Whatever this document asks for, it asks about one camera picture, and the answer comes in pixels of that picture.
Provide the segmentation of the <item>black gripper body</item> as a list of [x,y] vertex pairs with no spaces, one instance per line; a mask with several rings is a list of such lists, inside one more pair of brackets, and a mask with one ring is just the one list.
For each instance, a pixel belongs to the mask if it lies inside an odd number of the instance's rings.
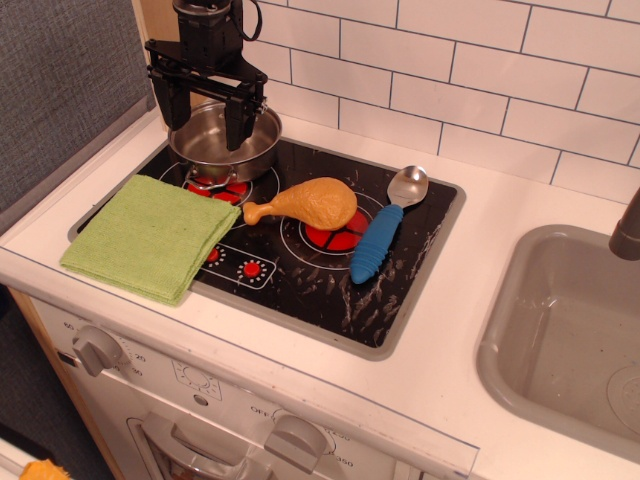
[[263,16],[256,10],[254,32],[244,30],[242,8],[177,8],[179,39],[150,39],[147,67],[160,100],[187,99],[192,92],[226,100],[262,100],[268,77],[243,57],[246,42],[256,41]]

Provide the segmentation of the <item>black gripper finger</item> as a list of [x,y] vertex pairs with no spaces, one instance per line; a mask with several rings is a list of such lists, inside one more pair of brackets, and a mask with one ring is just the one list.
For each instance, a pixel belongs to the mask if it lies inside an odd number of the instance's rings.
[[226,147],[238,150],[252,134],[256,117],[264,111],[264,96],[229,97],[225,100]]
[[156,101],[165,124],[171,130],[182,128],[191,116],[190,89],[185,80],[173,72],[149,68]]

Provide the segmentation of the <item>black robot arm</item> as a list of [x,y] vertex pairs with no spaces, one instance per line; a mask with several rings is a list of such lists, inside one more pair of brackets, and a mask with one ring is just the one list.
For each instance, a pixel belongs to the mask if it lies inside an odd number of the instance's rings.
[[191,95],[218,100],[225,106],[226,146],[240,148],[253,133],[256,116],[265,109],[268,76],[243,57],[243,44],[262,30],[257,9],[253,34],[243,29],[240,1],[175,1],[179,39],[150,39],[147,66],[166,125],[178,130],[191,117]]

